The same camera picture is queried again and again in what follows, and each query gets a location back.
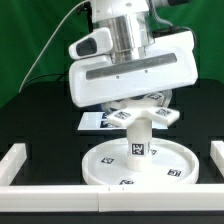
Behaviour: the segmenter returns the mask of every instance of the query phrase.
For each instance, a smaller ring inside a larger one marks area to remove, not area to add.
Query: white sheet of paper
[[[167,126],[152,122],[154,129],[167,129]],[[85,112],[80,121],[78,130],[113,130],[122,129],[109,124],[104,112]]]

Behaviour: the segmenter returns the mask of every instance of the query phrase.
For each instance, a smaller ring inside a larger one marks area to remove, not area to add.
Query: black table surface
[[[198,184],[224,183],[210,158],[211,141],[224,140],[224,85],[199,80],[173,90],[170,108],[180,119],[153,137],[180,143],[200,162]],[[124,130],[78,131],[83,112],[99,106],[76,107],[67,82],[28,86],[0,109],[0,158],[14,143],[26,143],[28,159],[12,185],[85,184],[81,160],[93,146],[125,137]],[[224,212],[0,213],[0,223],[210,223],[224,221]]]

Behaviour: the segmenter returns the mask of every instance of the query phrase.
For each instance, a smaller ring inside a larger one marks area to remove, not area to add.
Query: metal cylinder
[[[107,27],[110,30],[113,39],[110,53],[115,64],[143,58],[144,47],[154,43],[148,12],[102,20],[95,23],[94,27]]]

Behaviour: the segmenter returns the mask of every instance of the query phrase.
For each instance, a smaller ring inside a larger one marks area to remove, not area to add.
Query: white round platform
[[[84,156],[83,178],[90,185],[196,183],[199,162],[188,148],[171,141],[153,138],[150,150],[149,168],[144,172],[134,172],[127,167],[126,138],[102,143]]]

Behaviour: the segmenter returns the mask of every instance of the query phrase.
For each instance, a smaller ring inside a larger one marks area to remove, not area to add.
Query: green wall
[[[62,18],[79,0],[1,0],[0,107],[19,86]],[[224,1],[192,0],[190,4],[159,9],[161,17],[196,32],[195,57],[200,78],[224,81]],[[54,38],[31,77],[63,73],[72,60],[67,48],[87,33],[85,15],[74,13]]]

